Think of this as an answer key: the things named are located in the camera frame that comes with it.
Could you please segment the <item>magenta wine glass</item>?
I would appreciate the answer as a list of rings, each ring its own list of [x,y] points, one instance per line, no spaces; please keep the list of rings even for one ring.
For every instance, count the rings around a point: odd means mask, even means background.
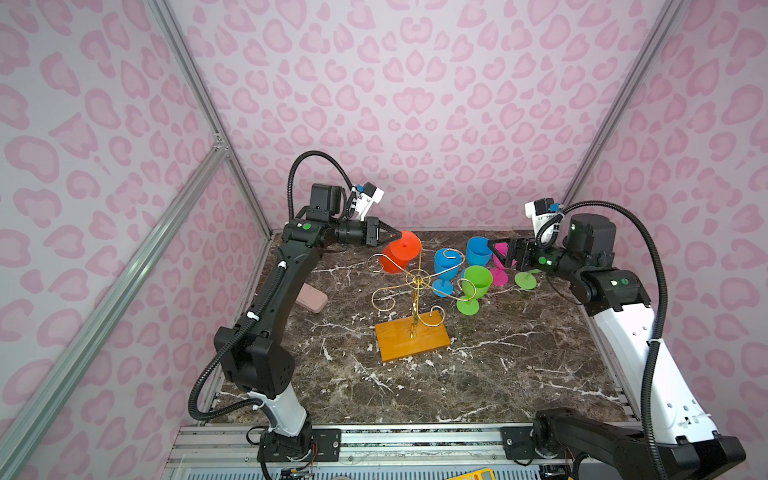
[[[495,245],[496,250],[502,257],[506,257],[508,252],[507,243],[499,243]],[[504,263],[499,259],[496,254],[492,255],[493,267],[490,269],[492,273],[492,283],[494,286],[505,286],[509,282],[509,274],[504,266]]]

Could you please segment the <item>red wine glass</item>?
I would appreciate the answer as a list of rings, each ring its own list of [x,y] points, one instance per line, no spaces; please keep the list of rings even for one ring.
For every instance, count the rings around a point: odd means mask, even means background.
[[[422,250],[421,240],[411,231],[403,231],[399,240],[391,242],[379,257],[383,271],[397,274],[406,271],[408,265],[417,259]]]

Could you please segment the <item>green wine glass front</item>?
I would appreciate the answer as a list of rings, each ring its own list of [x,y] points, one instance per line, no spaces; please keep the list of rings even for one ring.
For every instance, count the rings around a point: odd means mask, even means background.
[[[516,285],[523,290],[534,290],[538,285],[536,275],[540,273],[540,270],[534,269],[529,271],[519,271],[515,274],[514,281]]]

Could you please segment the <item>green wine glass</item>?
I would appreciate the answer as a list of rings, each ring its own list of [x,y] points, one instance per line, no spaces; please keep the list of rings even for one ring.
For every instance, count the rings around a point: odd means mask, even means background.
[[[516,285],[523,290],[534,290],[538,285],[536,275],[540,273],[540,270],[534,269],[529,271],[519,271],[515,274],[514,281]]]
[[[480,300],[487,294],[492,282],[492,273],[487,268],[467,268],[460,282],[463,296],[456,302],[458,311],[466,316],[476,315],[480,310]]]

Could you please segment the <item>blue wine glass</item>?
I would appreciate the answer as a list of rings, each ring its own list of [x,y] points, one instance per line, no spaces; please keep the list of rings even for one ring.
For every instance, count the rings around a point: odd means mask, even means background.
[[[472,237],[467,242],[466,261],[470,266],[485,267],[492,257],[488,239],[482,236]]]
[[[460,251],[443,248],[436,252],[434,260],[435,280],[432,288],[438,297],[447,297],[453,294],[452,280],[458,275],[462,263],[463,256]]]

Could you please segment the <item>green wine glass back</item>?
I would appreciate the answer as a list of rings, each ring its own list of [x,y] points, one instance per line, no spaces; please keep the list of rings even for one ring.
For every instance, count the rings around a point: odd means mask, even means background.
[[[466,316],[476,315],[480,310],[480,300],[487,294],[492,282],[492,273],[487,268],[467,268],[460,282],[463,296],[456,302],[458,311]]]

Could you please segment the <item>blue wine glass front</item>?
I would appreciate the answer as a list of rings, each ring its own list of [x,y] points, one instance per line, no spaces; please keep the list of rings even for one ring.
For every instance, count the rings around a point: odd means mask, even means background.
[[[438,297],[447,297],[453,294],[452,280],[458,275],[462,263],[463,256],[460,251],[443,248],[436,252],[434,260],[435,280],[432,288]]]

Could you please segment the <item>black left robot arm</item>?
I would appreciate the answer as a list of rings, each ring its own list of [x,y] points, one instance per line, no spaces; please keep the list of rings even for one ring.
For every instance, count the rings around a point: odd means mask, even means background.
[[[330,246],[379,247],[400,238],[400,231],[369,213],[383,195],[371,183],[350,191],[313,185],[309,204],[283,228],[276,264],[262,290],[234,326],[222,327],[214,336],[216,354],[207,369],[220,368],[246,399],[199,412],[191,398],[191,416],[208,421],[257,408],[269,421],[260,439],[262,449],[272,448],[290,459],[302,459],[311,451],[312,423],[292,386],[295,359],[282,345],[284,331],[302,287]]]

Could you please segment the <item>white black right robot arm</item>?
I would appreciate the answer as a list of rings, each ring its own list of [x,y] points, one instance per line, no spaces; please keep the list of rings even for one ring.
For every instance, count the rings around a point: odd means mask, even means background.
[[[534,238],[491,240],[495,259],[520,272],[565,280],[618,365],[641,429],[592,420],[568,408],[537,412],[531,443],[540,452],[576,452],[624,479],[715,479],[746,459],[741,442],[719,432],[685,382],[661,335],[660,308],[636,274],[613,265],[616,226],[576,214],[560,247]]]

